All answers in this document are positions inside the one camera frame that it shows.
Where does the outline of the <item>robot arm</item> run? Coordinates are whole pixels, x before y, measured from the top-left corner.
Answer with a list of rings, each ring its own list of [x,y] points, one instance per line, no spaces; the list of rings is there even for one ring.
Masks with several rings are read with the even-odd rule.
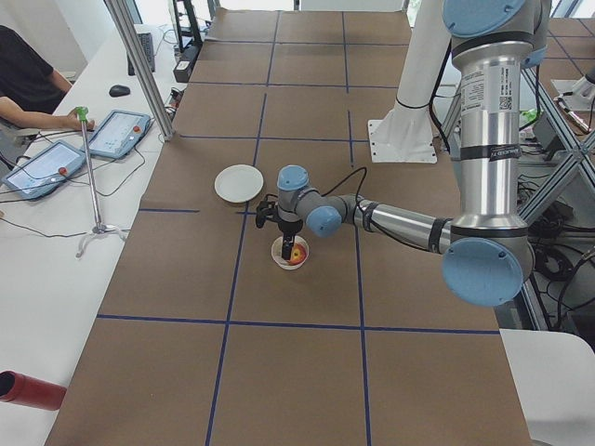
[[[443,279],[459,298],[496,307],[522,289],[534,264],[528,228],[517,211],[521,156],[520,80],[544,57],[548,1],[425,1],[403,66],[393,108],[368,124],[377,163],[431,163],[431,101],[441,70],[460,71],[460,146],[453,156],[460,212],[421,215],[359,194],[321,194],[298,165],[278,175],[278,198],[258,207],[257,222],[274,221],[289,256],[308,228],[320,237],[344,223],[443,258]]]

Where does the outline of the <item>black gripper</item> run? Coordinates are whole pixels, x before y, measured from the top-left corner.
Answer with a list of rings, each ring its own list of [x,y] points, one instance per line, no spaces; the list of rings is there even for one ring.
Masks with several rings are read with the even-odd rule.
[[[291,260],[295,245],[295,236],[303,228],[302,219],[295,213],[285,211],[281,206],[277,207],[278,228],[283,234],[281,257],[283,260]]]

